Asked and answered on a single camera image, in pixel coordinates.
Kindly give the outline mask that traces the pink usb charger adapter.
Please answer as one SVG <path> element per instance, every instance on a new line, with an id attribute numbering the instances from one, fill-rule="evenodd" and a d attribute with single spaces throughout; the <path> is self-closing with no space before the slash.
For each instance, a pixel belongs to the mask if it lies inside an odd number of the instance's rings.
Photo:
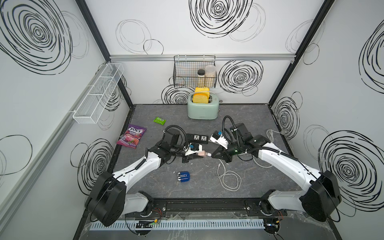
<path id="1" fill-rule="evenodd" d="M 205 157 L 206 156 L 206 152 L 205 151 L 201 151 L 201 152 L 198 153 L 198 155 L 200 157 Z"/>

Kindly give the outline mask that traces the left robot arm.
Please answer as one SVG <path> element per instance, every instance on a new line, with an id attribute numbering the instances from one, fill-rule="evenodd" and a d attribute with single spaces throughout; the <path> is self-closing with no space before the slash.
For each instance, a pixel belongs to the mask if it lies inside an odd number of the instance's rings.
<path id="1" fill-rule="evenodd" d="M 104 172 L 99 175 L 85 202 L 85 209 L 89 211 L 90 216 L 106 227 L 127 214 L 139 213 L 149 216 L 154 199 L 144 191 L 130 194 L 129 190 L 147 174 L 163 166 L 171 157 L 187 160 L 189 156 L 202 152 L 201 144 L 190 143 L 188 139 L 179 144 L 180 136 L 187 137 L 181 127 L 166 127 L 162 139 L 146 149 L 145 155 L 139 160 L 114 173 Z"/>

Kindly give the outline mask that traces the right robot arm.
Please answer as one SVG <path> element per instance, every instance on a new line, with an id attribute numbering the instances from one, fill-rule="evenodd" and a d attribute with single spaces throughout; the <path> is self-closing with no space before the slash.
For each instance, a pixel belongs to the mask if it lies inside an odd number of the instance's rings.
<path id="1" fill-rule="evenodd" d="M 330 171 L 321 172 L 300 162 L 279 149 L 262 135 L 253 136 L 243 123 L 232 124 L 229 129 L 222 125 L 210 141 L 219 145 L 212 158 L 230 163 L 233 156 L 251 154 L 294 181 L 299 191 L 282 192 L 269 190 L 259 202 L 262 214 L 271 216 L 280 210 L 307 213 L 319 222 L 325 222 L 342 202 L 338 180 Z"/>

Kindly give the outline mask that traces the black power strip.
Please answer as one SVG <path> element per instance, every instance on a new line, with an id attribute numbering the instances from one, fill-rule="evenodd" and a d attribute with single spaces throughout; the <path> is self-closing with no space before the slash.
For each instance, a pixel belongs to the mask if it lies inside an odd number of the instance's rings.
<path id="1" fill-rule="evenodd" d="M 206 135 L 187 134 L 187 139 L 190 143 L 208 144 L 209 138 Z"/>

